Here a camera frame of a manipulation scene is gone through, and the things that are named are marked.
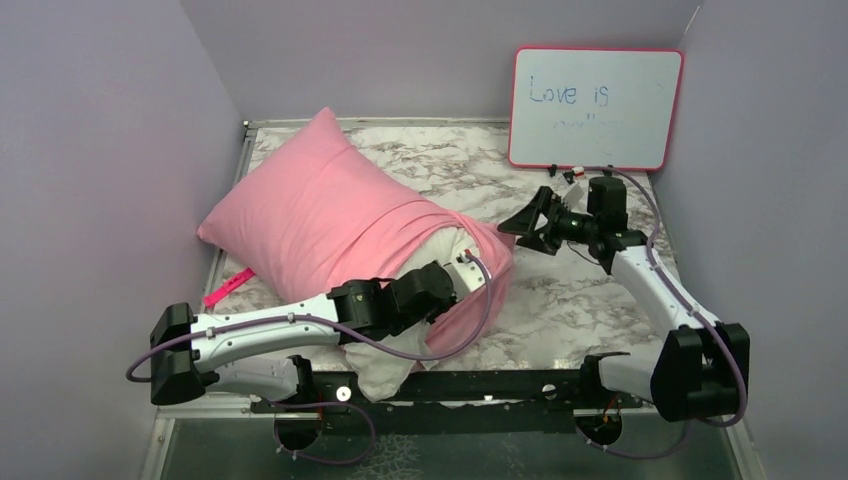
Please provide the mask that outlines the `pink pillowcase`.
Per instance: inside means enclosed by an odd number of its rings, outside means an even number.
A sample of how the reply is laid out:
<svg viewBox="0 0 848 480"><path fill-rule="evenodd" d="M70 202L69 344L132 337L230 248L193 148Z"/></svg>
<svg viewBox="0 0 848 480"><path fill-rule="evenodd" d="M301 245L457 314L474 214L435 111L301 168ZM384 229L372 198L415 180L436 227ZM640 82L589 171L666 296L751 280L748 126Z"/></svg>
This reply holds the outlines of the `pink pillowcase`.
<svg viewBox="0 0 848 480"><path fill-rule="evenodd" d="M442 353L474 329L489 330L512 280L513 240L490 224L444 208L390 177L320 110L220 200L198 237L250 268L293 302L352 279L396 278L425 243L457 233L492 277L441 315L426 343Z"/></svg>

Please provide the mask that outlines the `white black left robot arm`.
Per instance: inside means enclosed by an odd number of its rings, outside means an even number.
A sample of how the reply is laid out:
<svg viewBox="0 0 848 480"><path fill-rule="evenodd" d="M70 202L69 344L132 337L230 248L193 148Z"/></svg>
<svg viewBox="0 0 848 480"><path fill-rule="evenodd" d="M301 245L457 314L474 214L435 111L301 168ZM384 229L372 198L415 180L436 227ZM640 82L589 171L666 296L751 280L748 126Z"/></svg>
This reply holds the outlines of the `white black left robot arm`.
<svg viewBox="0 0 848 480"><path fill-rule="evenodd" d="M315 386L293 362L255 372L237 370L234 363L292 348L397 336L434 321L479 285L479 278L465 281L458 265L433 261L397 279L349 280L298 303L223 317L172 304L150 334L150 400L176 405L215 390L302 410L313 401Z"/></svg>

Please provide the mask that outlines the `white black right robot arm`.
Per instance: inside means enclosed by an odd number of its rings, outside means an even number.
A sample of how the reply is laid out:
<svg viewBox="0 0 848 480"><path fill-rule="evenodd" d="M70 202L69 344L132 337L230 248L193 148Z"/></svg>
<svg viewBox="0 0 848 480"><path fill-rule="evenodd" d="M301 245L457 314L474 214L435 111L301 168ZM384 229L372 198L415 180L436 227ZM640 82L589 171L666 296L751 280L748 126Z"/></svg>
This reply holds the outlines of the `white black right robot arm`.
<svg viewBox="0 0 848 480"><path fill-rule="evenodd" d="M649 234L629 226L626 185L633 180L620 170L598 169L588 181L583 213L542 186L497 229L515 236L518 246L548 255L566 243L585 245L663 337L657 352L587 356L576 383L585 404L600 407L624 393L652 404L669 422L734 425L748 406L750 337L742 325L702 307L669 273L654 248L659 223Z"/></svg>

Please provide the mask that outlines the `white pillow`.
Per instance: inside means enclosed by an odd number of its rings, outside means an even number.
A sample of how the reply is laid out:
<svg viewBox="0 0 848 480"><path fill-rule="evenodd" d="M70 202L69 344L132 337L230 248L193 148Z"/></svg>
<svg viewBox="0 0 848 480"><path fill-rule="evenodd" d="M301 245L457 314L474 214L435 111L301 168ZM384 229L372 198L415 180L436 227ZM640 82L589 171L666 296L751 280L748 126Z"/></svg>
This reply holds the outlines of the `white pillow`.
<svg viewBox="0 0 848 480"><path fill-rule="evenodd" d="M432 261L446 264L454 253L475 246L475 241L463 228L439 229L390 278L399 278ZM419 323L398 336L387 336L380 344L402 353L427 355L430 350L425 346L425 338L429 329L429 326ZM343 351L346 362L357 374L360 391L370 401L384 400L395 395L408 375L419 365L417 360L400 358L366 343L349 343L343 347Z"/></svg>

